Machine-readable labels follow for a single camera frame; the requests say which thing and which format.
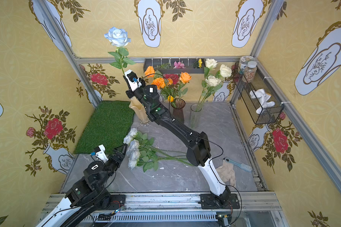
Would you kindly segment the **orange marigold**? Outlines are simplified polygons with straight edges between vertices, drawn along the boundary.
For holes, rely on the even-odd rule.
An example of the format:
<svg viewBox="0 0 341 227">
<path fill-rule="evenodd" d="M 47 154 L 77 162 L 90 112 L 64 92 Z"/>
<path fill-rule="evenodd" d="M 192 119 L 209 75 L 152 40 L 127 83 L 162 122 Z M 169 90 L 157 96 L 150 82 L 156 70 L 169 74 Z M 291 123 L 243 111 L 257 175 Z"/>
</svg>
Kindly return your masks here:
<svg viewBox="0 0 341 227">
<path fill-rule="evenodd" d="M 152 81 L 152 85 L 155 85 L 158 90 L 161 90 L 166 87 L 165 80 L 163 78 L 155 78 Z"/>
</svg>

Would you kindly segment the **yellow orange tulip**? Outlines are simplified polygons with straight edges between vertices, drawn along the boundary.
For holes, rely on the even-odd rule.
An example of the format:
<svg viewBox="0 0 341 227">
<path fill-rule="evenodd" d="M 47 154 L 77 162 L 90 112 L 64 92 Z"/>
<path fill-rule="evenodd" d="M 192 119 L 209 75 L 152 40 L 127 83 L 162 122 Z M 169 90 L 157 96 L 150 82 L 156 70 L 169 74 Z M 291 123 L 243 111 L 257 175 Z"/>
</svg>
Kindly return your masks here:
<svg viewBox="0 0 341 227">
<path fill-rule="evenodd" d="M 176 105 L 176 102 L 174 100 L 174 97 L 173 96 L 168 96 L 168 101 L 169 101 L 169 106 L 172 106 L 173 108 L 176 108 L 177 105 Z"/>
</svg>

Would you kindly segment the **orange rose stem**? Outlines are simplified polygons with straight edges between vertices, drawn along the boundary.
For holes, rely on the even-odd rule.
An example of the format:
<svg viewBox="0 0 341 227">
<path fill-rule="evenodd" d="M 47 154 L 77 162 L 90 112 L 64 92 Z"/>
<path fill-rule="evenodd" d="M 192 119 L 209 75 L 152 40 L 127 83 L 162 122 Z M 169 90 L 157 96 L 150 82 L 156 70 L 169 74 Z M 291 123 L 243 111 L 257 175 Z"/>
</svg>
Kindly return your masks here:
<svg viewBox="0 0 341 227">
<path fill-rule="evenodd" d="M 182 98 L 185 96 L 185 94 L 188 91 L 188 88 L 186 88 L 186 84 L 191 81 L 192 77 L 187 72 L 182 72 L 180 76 L 180 84 L 179 84 L 179 98 Z"/>
</svg>

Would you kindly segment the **white rose stem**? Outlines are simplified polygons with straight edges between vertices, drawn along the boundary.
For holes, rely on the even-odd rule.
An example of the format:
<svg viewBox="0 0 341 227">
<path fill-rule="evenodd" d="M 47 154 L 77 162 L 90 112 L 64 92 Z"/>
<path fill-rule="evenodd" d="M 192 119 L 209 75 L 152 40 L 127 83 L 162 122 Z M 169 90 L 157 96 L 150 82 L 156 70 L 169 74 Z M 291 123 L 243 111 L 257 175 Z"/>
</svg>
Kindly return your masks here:
<svg viewBox="0 0 341 227">
<path fill-rule="evenodd" d="M 212 74 L 211 71 L 217 67 L 215 59 L 206 59 L 204 68 L 204 79 L 201 82 L 202 92 L 198 100 L 203 108 L 205 101 L 214 95 L 223 86 L 223 82 L 227 77 L 232 75 L 232 69 L 225 64 L 221 64 L 219 70 Z"/>
</svg>

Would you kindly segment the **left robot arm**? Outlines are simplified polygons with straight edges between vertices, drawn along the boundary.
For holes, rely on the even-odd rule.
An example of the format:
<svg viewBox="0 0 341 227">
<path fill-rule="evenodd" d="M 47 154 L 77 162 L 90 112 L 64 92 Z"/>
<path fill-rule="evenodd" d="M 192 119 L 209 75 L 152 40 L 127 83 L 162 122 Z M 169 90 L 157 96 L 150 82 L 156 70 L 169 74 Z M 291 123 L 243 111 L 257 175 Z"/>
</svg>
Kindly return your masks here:
<svg viewBox="0 0 341 227">
<path fill-rule="evenodd" d="M 38 224 L 38 227 L 75 227 L 95 211 L 108 210 L 110 218 L 125 208 L 124 194 L 111 195 L 107 183 L 110 177 L 116 176 L 125 158 L 127 144 L 123 144 L 109 155 L 105 147 L 99 145 L 91 153 L 93 161 L 83 171 L 83 177 L 74 183 L 65 197 Z"/>
</svg>

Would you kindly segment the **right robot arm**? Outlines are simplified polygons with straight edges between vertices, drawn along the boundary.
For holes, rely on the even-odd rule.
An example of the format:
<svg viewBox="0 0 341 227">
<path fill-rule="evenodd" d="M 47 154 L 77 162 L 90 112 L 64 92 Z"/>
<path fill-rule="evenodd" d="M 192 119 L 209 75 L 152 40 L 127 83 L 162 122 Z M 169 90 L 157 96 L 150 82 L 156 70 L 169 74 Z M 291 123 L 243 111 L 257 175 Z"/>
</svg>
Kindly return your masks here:
<svg viewBox="0 0 341 227">
<path fill-rule="evenodd" d="M 151 122 L 168 129 L 187 147 L 187 160 L 197 166 L 205 177 L 214 200 L 222 206 L 229 205 L 231 191 L 219 176 L 212 158 L 207 135 L 198 133 L 185 124 L 176 120 L 170 111 L 159 101 L 159 94 L 155 85 L 146 85 L 142 79 L 127 82 L 126 94 L 135 97 L 145 108 L 146 115 Z"/>
</svg>

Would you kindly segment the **purple glass vase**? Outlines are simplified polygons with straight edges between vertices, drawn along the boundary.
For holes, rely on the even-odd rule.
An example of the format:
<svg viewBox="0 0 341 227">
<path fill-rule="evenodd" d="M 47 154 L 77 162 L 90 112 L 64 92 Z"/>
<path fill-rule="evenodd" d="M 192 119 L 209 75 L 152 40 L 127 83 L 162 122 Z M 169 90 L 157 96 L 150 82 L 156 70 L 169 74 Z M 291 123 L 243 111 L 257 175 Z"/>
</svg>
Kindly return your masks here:
<svg viewBox="0 0 341 227">
<path fill-rule="evenodd" d="M 171 104 L 171 106 L 173 107 L 172 115 L 182 124 L 184 123 L 183 109 L 185 107 L 185 104 L 185 101 L 181 98 L 176 98 Z"/>
</svg>

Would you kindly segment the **green artificial grass mat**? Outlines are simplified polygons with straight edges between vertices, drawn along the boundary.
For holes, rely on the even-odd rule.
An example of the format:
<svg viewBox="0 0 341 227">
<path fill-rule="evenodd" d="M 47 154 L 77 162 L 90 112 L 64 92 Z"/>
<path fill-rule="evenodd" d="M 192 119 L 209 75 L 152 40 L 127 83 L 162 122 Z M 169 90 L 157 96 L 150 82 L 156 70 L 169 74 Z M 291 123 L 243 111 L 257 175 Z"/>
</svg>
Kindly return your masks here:
<svg viewBox="0 0 341 227">
<path fill-rule="evenodd" d="M 75 149 L 75 154 L 90 154 L 104 145 L 105 153 L 123 145 L 123 139 L 134 122 L 134 111 L 128 101 L 102 101 L 90 117 Z"/>
</svg>

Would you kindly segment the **yellow flower in tray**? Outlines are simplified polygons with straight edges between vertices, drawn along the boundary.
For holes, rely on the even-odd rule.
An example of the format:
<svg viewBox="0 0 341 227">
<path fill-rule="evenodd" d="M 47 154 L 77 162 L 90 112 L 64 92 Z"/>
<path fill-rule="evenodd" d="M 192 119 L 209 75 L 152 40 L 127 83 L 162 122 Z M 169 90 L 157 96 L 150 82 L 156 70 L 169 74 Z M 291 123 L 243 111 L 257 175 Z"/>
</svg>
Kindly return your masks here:
<svg viewBox="0 0 341 227">
<path fill-rule="evenodd" d="M 203 63 L 202 59 L 198 59 L 198 68 L 202 68 L 202 63 Z"/>
</svg>

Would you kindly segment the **glass jar with white lid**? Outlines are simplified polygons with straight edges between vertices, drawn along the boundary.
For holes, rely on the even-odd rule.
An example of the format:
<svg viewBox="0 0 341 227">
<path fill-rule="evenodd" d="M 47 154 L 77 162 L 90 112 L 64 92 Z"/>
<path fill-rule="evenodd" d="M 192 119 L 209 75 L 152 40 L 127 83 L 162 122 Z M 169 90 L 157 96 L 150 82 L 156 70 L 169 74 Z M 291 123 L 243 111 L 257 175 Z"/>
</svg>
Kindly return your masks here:
<svg viewBox="0 0 341 227">
<path fill-rule="evenodd" d="M 255 58 L 252 56 L 242 56 L 239 60 L 238 70 L 240 74 L 243 74 L 244 69 L 247 67 L 248 62 L 254 61 Z"/>
</svg>

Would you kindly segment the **bottle with colourful beads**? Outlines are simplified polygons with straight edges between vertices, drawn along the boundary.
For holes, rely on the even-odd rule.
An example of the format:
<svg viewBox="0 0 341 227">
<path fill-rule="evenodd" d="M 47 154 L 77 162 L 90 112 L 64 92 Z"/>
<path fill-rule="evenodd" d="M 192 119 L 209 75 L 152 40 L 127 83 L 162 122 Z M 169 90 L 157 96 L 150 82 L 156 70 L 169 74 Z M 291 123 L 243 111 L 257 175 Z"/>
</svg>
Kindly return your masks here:
<svg viewBox="0 0 341 227">
<path fill-rule="evenodd" d="M 248 62 L 247 66 L 245 67 L 243 71 L 243 82 L 250 83 L 253 81 L 255 74 L 257 71 L 257 62 L 256 61 L 250 61 Z"/>
</svg>

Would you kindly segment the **teal toothbrush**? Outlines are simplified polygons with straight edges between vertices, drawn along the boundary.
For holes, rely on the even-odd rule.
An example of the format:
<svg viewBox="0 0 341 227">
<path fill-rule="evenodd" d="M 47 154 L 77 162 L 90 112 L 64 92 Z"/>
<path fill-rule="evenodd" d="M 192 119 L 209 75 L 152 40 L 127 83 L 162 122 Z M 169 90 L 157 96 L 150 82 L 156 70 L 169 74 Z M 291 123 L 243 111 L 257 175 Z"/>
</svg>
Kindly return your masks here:
<svg viewBox="0 0 341 227">
<path fill-rule="evenodd" d="M 233 164 L 233 165 L 239 167 L 240 169 L 242 169 L 242 170 L 244 170 L 246 172 L 251 173 L 253 171 L 253 168 L 250 165 L 247 165 L 245 163 L 239 163 L 239 162 L 233 161 L 233 160 L 231 160 L 229 158 L 224 158 L 224 160 L 227 163 Z"/>
</svg>

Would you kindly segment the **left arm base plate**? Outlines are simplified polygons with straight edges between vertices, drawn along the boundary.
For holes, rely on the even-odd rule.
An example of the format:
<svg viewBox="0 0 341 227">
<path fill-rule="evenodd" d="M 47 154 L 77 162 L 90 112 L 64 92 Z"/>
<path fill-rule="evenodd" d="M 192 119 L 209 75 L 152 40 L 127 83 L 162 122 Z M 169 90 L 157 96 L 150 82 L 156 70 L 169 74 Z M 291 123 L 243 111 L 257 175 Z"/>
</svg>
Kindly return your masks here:
<svg viewBox="0 0 341 227">
<path fill-rule="evenodd" d="M 109 211 L 115 211 L 118 208 L 122 208 L 125 205 L 125 202 L 125 194 L 111 194 L 106 209 Z"/>
</svg>

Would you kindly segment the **grey wall planter tray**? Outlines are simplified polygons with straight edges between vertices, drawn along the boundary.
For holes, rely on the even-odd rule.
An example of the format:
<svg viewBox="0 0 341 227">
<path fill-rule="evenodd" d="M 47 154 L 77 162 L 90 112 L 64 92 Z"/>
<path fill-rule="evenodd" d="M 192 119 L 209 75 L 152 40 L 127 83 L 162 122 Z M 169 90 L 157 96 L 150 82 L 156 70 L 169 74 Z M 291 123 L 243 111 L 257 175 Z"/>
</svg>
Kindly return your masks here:
<svg viewBox="0 0 341 227">
<path fill-rule="evenodd" d="M 144 71 L 148 66 L 153 66 L 155 70 L 158 70 L 162 74 L 181 74 L 187 72 L 188 74 L 203 74 L 206 60 L 201 58 L 202 68 L 198 68 L 198 59 L 200 58 L 146 58 L 144 60 L 143 69 Z M 174 62 L 182 61 L 185 64 L 185 69 L 174 69 Z"/>
</svg>

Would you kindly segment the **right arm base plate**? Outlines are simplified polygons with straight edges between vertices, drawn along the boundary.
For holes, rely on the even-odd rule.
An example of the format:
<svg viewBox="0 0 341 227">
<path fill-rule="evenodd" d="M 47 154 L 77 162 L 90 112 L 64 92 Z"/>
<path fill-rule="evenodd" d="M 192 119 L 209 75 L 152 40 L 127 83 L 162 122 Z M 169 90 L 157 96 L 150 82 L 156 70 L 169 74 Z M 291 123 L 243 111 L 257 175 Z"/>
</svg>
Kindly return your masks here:
<svg viewBox="0 0 341 227">
<path fill-rule="evenodd" d="M 202 209 L 240 209 L 237 194 L 228 194 L 225 197 L 214 194 L 201 194 L 200 202 Z"/>
</svg>

